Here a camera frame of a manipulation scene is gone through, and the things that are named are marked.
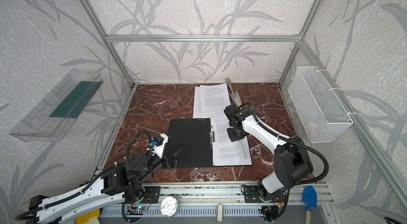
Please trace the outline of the black folder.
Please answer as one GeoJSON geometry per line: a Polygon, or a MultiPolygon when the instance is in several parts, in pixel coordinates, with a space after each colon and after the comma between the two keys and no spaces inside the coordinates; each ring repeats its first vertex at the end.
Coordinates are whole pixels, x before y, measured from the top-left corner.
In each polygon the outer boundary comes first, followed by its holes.
{"type": "Polygon", "coordinates": [[[210,118],[171,120],[164,153],[169,156],[185,147],[177,168],[215,167],[213,145],[210,144],[211,127],[210,118]]]}

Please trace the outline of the printed paper sheet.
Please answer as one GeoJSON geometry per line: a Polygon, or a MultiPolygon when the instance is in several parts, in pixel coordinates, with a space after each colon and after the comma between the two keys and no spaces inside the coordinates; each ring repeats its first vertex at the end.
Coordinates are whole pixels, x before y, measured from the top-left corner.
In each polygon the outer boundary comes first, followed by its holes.
{"type": "Polygon", "coordinates": [[[249,166],[252,165],[247,137],[231,142],[227,129],[229,120],[224,115],[210,119],[214,132],[213,165],[214,166],[249,166]]]}
{"type": "Polygon", "coordinates": [[[193,118],[214,118],[224,115],[231,104],[227,84],[195,87],[193,118]]]}

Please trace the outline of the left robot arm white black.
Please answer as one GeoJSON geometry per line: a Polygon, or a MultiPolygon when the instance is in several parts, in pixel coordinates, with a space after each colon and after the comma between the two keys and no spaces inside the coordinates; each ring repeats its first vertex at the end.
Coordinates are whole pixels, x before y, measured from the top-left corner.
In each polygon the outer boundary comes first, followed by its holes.
{"type": "Polygon", "coordinates": [[[66,224],[69,221],[114,203],[141,201],[146,191],[142,182],[160,166],[175,168],[184,148],[171,157],[165,155],[127,157],[102,171],[88,184],[62,195],[35,196],[29,210],[17,215],[16,221],[28,224],[66,224]]]}

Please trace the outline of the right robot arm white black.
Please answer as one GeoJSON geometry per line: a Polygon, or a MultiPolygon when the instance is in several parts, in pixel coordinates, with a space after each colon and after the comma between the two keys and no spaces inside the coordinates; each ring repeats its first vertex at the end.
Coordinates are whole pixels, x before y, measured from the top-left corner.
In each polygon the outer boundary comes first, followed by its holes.
{"type": "Polygon", "coordinates": [[[313,172],[308,151],[299,137],[290,138],[257,118],[251,110],[241,110],[232,104],[224,113],[230,127],[227,134],[232,142],[253,136],[274,155],[273,172],[259,182],[259,191],[264,195],[280,189],[291,189],[313,172]]]}

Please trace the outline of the metal garden trowel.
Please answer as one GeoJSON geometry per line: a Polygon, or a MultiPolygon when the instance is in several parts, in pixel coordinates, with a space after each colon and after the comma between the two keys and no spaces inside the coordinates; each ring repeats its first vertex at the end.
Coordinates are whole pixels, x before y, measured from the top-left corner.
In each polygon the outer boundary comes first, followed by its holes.
{"type": "Polygon", "coordinates": [[[229,78],[226,79],[226,84],[227,84],[227,86],[228,86],[228,88],[230,90],[229,95],[230,95],[230,98],[232,99],[233,103],[236,106],[242,105],[241,97],[240,97],[240,95],[239,95],[239,93],[237,91],[233,90],[232,83],[231,83],[229,78]]]}

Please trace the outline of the printed paper sheet under stack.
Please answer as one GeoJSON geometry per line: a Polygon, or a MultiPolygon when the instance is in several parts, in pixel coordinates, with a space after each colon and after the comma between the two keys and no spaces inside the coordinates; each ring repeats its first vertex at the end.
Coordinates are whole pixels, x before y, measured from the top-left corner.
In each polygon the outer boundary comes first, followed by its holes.
{"type": "Polygon", "coordinates": [[[227,84],[195,87],[193,118],[214,118],[224,115],[231,104],[227,84]]]}

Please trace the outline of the metal lever clip mechanism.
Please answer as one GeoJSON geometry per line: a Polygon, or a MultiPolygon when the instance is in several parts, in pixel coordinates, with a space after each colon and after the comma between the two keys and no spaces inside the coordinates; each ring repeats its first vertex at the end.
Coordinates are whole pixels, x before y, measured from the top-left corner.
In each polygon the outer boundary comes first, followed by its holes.
{"type": "Polygon", "coordinates": [[[215,134],[216,134],[216,130],[211,127],[211,132],[210,132],[210,144],[213,145],[213,143],[215,142],[215,134]]]}

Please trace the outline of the green circuit board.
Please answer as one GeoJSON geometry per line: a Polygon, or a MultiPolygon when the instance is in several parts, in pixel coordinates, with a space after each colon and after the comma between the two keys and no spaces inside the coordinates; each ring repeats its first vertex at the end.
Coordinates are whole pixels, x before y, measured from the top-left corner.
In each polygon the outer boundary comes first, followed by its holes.
{"type": "Polygon", "coordinates": [[[148,210],[149,210],[149,206],[142,206],[142,205],[130,206],[127,208],[125,213],[126,213],[126,215],[129,215],[129,216],[142,216],[142,215],[147,214],[148,210]]]}

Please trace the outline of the round metal can lid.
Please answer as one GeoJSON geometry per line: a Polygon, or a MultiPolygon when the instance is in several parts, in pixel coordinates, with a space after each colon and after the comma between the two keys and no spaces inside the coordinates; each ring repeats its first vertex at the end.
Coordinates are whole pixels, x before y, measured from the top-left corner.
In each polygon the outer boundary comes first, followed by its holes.
{"type": "Polygon", "coordinates": [[[166,217],[173,217],[178,214],[180,203],[177,198],[168,196],[163,199],[160,205],[160,212],[166,217]]]}

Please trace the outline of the yellow black work glove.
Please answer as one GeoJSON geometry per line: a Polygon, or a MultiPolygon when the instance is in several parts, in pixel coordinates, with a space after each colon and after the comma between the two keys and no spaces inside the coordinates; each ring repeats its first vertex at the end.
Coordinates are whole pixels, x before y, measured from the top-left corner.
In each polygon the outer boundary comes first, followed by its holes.
{"type": "Polygon", "coordinates": [[[92,211],[84,216],[75,219],[76,224],[100,224],[100,210],[92,211]]]}

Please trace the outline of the pink object in basket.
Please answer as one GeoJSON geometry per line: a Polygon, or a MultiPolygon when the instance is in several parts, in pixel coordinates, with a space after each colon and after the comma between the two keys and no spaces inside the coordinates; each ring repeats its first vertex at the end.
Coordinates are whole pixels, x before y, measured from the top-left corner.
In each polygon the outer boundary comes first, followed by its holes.
{"type": "Polygon", "coordinates": [[[305,127],[309,139],[315,139],[318,135],[318,125],[316,122],[308,122],[305,127]]]}

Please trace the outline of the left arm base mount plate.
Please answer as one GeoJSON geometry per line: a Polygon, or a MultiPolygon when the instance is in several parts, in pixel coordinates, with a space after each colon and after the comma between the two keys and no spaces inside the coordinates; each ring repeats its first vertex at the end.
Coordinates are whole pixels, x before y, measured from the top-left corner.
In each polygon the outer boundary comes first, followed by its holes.
{"type": "Polygon", "coordinates": [[[142,198],[138,201],[141,204],[157,204],[160,197],[161,187],[160,186],[147,186],[144,187],[145,193],[142,198]]]}

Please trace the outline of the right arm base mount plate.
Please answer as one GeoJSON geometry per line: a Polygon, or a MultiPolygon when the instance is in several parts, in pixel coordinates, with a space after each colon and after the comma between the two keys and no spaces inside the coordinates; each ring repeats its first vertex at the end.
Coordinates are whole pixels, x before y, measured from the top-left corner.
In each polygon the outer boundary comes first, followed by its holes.
{"type": "Polygon", "coordinates": [[[286,192],[277,190],[274,193],[268,193],[260,189],[257,185],[242,185],[241,192],[245,203],[277,203],[283,204],[286,199],[286,192]]]}

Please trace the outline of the clear plastic wall tray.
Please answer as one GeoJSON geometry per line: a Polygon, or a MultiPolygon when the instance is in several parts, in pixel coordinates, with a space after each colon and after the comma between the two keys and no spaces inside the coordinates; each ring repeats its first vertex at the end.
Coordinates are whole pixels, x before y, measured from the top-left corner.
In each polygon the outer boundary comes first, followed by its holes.
{"type": "Polygon", "coordinates": [[[24,142],[60,142],[104,81],[72,69],[11,131],[24,142]]]}

